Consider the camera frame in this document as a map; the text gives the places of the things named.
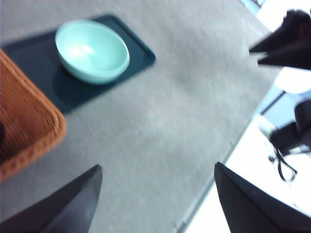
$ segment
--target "plastic bowl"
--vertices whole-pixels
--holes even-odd
[[[130,62],[122,38],[109,27],[91,20],[63,24],[56,32],[55,42],[66,70],[87,83],[111,82]]]

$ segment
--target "cable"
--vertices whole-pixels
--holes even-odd
[[[266,108],[260,112],[260,114],[264,115],[285,93],[286,91],[282,91]]]

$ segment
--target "black object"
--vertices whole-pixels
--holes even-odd
[[[252,47],[250,52],[271,52],[311,33],[311,18],[303,11],[287,11],[282,25],[272,34]]]
[[[0,233],[87,233],[101,184],[102,168],[96,165],[49,197],[0,224]]]
[[[283,155],[288,155],[291,149],[302,144],[311,148],[311,100],[299,103],[294,112],[296,122],[274,130],[269,138]]]
[[[5,128],[3,123],[0,121],[0,146],[4,142],[4,138],[5,138]]]
[[[125,41],[130,64],[115,81],[90,85],[72,77],[61,65],[55,45],[56,31],[5,45],[3,50],[35,85],[64,113],[129,79],[156,60],[153,52],[116,16],[95,18]]]
[[[311,70],[311,36],[274,50],[258,64]]]
[[[310,233],[311,218],[215,165],[218,196],[232,233]]]

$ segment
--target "gray carpet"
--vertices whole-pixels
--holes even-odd
[[[65,115],[64,142],[1,185],[3,219],[101,164],[90,232],[174,232],[277,75],[249,57],[267,30],[238,0],[2,0],[1,39],[110,12],[157,62]]]

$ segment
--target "white floor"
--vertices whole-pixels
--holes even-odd
[[[311,215],[311,188],[305,187],[311,175],[311,158],[306,154],[289,156],[287,162],[298,170],[298,175],[291,184],[283,182],[275,168],[276,164],[268,160],[268,155],[273,154],[273,147],[258,125],[264,125],[266,129],[273,128],[263,117],[255,117],[226,166],[269,195]],[[215,184],[186,230],[186,233],[209,232],[230,232]]]

